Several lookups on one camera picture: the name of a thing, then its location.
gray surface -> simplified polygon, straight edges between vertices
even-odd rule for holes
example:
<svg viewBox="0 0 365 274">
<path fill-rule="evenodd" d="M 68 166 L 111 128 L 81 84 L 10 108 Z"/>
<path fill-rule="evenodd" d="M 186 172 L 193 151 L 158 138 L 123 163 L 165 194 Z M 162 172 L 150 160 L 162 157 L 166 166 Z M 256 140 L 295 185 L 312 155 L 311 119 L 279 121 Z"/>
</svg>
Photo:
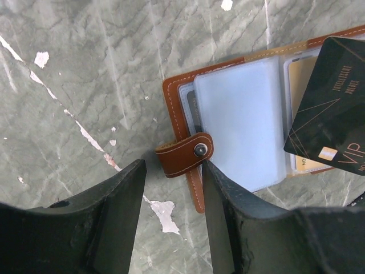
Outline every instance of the gray surface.
<svg viewBox="0 0 365 274">
<path fill-rule="evenodd" d="M 204 215 L 195 212 L 185 178 L 164 178 L 152 152 L 173 139 L 162 80 L 365 23 L 364 0 L 233 0 L 230 11 L 221 3 L 0 1 L 0 35 L 23 60 L 0 45 L 0 200 L 48 206 L 113 175 L 105 153 L 121 168 L 144 157 L 145 195 L 174 202 L 181 235 L 163 233 L 143 201 L 130 273 L 212 273 Z M 38 51 L 49 52 L 44 69 L 34 64 Z M 30 79 L 30 70 L 44 86 Z M 363 191 L 365 179 L 330 171 L 258 195 L 293 208 L 342 206 Z"/>
</svg>

gray marble surface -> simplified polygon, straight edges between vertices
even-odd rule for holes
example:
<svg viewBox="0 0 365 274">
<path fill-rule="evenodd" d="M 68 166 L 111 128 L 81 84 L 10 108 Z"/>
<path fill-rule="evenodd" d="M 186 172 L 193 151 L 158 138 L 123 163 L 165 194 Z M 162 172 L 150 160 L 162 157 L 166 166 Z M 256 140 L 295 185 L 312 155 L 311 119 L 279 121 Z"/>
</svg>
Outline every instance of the gray marble surface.
<svg viewBox="0 0 365 274">
<path fill-rule="evenodd" d="M 0 201 L 49 206 L 147 160 L 130 273 L 212 273 L 204 215 L 153 149 L 173 139 L 166 77 L 365 23 L 364 0 L 0 0 Z M 34 61 L 49 54 L 44 68 Z M 343 171 L 258 192 L 285 208 L 343 206 Z M 163 232 L 168 207 L 177 233 Z"/>
</svg>

wallet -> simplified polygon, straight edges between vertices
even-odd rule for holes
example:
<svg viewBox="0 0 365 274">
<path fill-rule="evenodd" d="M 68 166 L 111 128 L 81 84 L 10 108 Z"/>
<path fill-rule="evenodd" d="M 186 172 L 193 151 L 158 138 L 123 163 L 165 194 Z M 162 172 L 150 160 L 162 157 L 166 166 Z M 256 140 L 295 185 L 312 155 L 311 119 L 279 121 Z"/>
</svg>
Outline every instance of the wallet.
<svg viewBox="0 0 365 274">
<path fill-rule="evenodd" d="M 364 39 L 365 25 L 164 81 L 176 141 L 156 154 L 168 178 L 186 174 L 197 212 L 205 211 L 200 165 L 207 159 L 251 192 L 330 168 L 283 147 L 321 45 L 332 35 Z"/>
</svg>

metal snap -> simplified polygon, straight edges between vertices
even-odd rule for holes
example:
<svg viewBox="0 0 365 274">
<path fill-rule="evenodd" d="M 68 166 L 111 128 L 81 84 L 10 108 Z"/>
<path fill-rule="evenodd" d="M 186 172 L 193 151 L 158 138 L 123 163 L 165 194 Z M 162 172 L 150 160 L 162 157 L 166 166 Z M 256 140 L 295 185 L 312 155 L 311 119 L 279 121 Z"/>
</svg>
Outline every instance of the metal snap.
<svg viewBox="0 0 365 274">
<path fill-rule="evenodd" d="M 197 157 L 203 157 L 208 153 L 208 147 L 204 143 L 199 143 L 194 148 L 194 155 Z"/>
</svg>

wallet strap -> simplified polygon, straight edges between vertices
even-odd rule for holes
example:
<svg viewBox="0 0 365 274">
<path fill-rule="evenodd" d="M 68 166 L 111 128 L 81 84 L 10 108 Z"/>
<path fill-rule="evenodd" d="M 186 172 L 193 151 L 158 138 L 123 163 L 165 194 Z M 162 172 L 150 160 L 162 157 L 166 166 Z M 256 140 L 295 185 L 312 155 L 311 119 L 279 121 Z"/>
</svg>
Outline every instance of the wallet strap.
<svg viewBox="0 0 365 274">
<path fill-rule="evenodd" d="M 207 133 L 192 135 L 180 142 L 170 142 L 156 148 L 167 178 L 183 175 L 198 167 L 213 155 L 213 140 Z"/>
</svg>

